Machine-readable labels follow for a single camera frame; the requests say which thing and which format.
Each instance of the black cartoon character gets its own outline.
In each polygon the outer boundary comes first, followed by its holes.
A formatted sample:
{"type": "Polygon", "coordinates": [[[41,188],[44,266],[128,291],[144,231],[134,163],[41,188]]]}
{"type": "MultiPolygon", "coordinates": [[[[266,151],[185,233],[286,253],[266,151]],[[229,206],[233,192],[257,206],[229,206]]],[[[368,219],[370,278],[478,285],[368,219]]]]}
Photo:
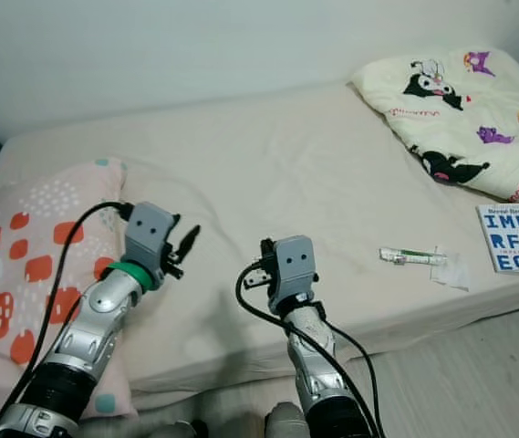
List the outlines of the black cartoon character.
{"type": "Polygon", "coordinates": [[[443,65],[433,59],[414,61],[411,68],[419,71],[409,78],[409,85],[403,94],[412,94],[420,98],[440,96],[452,108],[463,111],[462,97],[458,96],[453,87],[443,81],[443,65]]]}
{"type": "Polygon", "coordinates": [[[423,163],[423,167],[434,179],[444,183],[467,183],[478,173],[490,167],[489,162],[480,165],[457,164],[459,158],[449,158],[436,151],[421,152],[418,146],[413,145],[410,149],[423,163]]]}

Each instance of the robotic arm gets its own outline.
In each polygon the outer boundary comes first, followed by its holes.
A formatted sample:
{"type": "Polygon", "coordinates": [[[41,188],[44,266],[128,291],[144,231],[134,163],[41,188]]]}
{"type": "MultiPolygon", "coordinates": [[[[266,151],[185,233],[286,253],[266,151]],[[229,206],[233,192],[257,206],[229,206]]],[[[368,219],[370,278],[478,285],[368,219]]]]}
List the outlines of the robotic arm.
{"type": "Polygon", "coordinates": [[[143,294],[160,287],[165,275],[183,275],[177,265],[192,248],[200,226],[174,252],[167,239],[179,220],[179,215],[151,203],[133,208],[125,255],[109,265],[102,279],[79,299],[77,318],[63,327],[21,400],[1,416],[0,437],[67,438],[75,434],[115,349],[125,315],[143,294]]]}
{"type": "MultiPolygon", "coordinates": [[[[261,242],[260,269],[246,276],[245,288],[268,285],[269,310],[286,324],[307,334],[330,356],[335,337],[324,322],[322,303],[313,302],[318,280],[312,241],[295,236],[261,242]]],[[[368,423],[347,382],[296,333],[286,331],[288,353],[296,367],[296,388],[312,438],[370,437],[368,423]]]]}

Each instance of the white wall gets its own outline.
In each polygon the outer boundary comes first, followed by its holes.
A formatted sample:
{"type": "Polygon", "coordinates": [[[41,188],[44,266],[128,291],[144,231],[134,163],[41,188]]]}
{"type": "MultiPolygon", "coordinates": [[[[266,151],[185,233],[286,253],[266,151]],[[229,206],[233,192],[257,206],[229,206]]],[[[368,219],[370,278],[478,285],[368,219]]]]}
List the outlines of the white wall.
{"type": "Polygon", "coordinates": [[[468,44],[519,61],[519,0],[0,0],[0,139],[468,44]]]}

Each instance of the pink pillow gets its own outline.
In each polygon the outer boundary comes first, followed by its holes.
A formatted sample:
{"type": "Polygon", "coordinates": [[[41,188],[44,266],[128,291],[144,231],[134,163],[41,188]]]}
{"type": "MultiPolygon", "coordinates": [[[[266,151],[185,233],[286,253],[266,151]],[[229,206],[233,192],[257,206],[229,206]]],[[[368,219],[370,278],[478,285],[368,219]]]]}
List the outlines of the pink pillow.
{"type": "MultiPolygon", "coordinates": [[[[0,189],[0,407],[35,346],[70,227],[94,204],[117,201],[124,180],[125,164],[106,159],[0,189]]],[[[76,234],[40,358],[75,300],[119,259],[116,232],[117,215],[108,209],[90,216],[76,234]]],[[[117,348],[83,416],[135,413],[117,348]]]]}

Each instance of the pillow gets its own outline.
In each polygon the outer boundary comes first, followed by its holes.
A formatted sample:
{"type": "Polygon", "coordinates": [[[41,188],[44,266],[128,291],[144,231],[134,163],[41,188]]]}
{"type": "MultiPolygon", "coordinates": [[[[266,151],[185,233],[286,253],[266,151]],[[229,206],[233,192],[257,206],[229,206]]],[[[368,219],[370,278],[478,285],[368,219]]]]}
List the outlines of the pillow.
{"type": "Polygon", "coordinates": [[[352,81],[434,179],[519,202],[519,65],[506,53],[384,59],[352,81]]]}
{"type": "MultiPolygon", "coordinates": [[[[97,160],[0,189],[0,407],[34,349],[68,231],[89,207],[119,199],[124,169],[97,160]]],[[[116,223],[114,211],[101,210],[75,235],[40,358],[76,299],[119,259],[116,223]]],[[[84,417],[135,414],[121,359],[117,347],[84,417]]]]}

